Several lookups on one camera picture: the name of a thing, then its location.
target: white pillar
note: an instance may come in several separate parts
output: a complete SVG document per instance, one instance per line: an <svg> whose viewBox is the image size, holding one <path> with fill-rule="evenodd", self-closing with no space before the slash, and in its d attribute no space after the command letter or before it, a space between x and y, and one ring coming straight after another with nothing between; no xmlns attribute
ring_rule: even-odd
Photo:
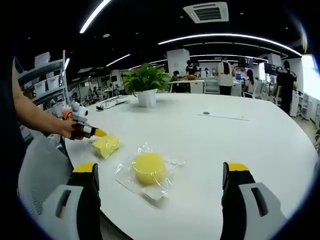
<svg viewBox="0 0 320 240"><path fill-rule="evenodd" d="M274 53L270 53L267 55L269 64L273 64L276 66L281 66L281 57Z"/></svg>
<svg viewBox="0 0 320 240"><path fill-rule="evenodd" d="M188 50L176 49L166 52L168 58L169 74L172 76L174 71L179 71L180 75L186 74L187 61L190 60L190 54Z"/></svg>

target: shelf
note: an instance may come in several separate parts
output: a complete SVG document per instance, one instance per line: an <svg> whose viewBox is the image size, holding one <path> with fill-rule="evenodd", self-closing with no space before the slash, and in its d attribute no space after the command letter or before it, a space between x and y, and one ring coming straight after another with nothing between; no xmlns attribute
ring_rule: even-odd
<svg viewBox="0 0 320 240"><path fill-rule="evenodd" d="M54 71L58 71L63 66L63 63L63 59L51 61L43 66L31 69L30 71L23 72L18 76L19 84L24 85L44 74L49 74Z"/></svg>
<svg viewBox="0 0 320 240"><path fill-rule="evenodd" d="M60 87L57 87L53 90L50 90L50 91L46 91L44 94L41 94L39 96L36 96L35 98L32 99L32 102L34 103L39 103L40 100L41 102L44 102L46 101L47 99L52 99L62 93L60 93L61 90L65 89L64 86L60 86Z"/></svg>

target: air conditioning vent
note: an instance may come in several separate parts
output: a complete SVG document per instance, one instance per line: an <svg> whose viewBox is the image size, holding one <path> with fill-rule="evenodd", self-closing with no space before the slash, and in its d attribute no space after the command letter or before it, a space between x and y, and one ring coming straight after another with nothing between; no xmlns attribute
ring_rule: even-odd
<svg viewBox="0 0 320 240"><path fill-rule="evenodd" d="M196 24L229 21L228 5L222 1L185 6L183 10Z"/></svg>

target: white table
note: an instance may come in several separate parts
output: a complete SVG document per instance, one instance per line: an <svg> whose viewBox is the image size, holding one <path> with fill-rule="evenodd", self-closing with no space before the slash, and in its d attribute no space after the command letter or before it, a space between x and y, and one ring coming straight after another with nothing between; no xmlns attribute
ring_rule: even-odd
<svg viewBox="0 0 320 240"><path fill-rule="evenodd" d="M90 140L66 140L74 166L98 162L101 211L116 226L135 240L220 239L225 161L248 166L255 181L280 199L283 214L293 214L308 190L318 155L279 107L210 94L160 93L156 98L156 108L139 107L134 96L127 97L130 104L102 112L96 105L89 107L88 122L121 139L120 148L107 159L93 156ZM158 209L115 181L117 166L143 143L186 161Z"/></svg>
<svg viewBox="0 0 320 240"><path fill-rule="evenodd" d="M197 80L181 80L181 81L170 81L168 82L170 84L169 92L172 93L173 84L190 84L190 92L192 94L203 94L204 93L204 87L205 87L205 80L204 79L197 79ZM202 91L199 91L198 87L196 85L201 85ZM233 88L231 95L233 96L241 96L241 83L238 81L233 81Z"/></svg>

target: black ceiling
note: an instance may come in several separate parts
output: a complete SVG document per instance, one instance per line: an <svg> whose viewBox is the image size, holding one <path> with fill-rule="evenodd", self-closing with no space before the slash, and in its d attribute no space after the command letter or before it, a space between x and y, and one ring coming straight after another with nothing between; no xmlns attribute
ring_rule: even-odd
<svg viewBox="0 0 320 240"><path fill-rule="evenodd" d="M28 14L19 28L17 48L17 59L22 67L25 70L32 69L34 57L44 52L50 52L52 60L60 59L64 49L67 58L70 58L68 81L88 75L78 74L82 68L93 67L91 72L94 72L95 68L104 67L127 54L131 56L107 67L103 74L113 69L128 69L144 62L162 60L168 50L182 47L189 50L190 55L234 54L258 57L272 52L241 45L250 44L297 57L278 46L237 37L193 38L158 45L161 41L195 34L235 33L262 37L289 46L298 41L301 34L286 8L280 4L275 7L274 4L267 4L267 1L225 1L228 3L228 22L196 24L183 7L213 1L112 0L86 32L80 34L83 23L100 2L55 0L28 4L25 10ZM110 34L110 37L103 38L104 34ZM300 46L293 49L302 53Z"/></svg>

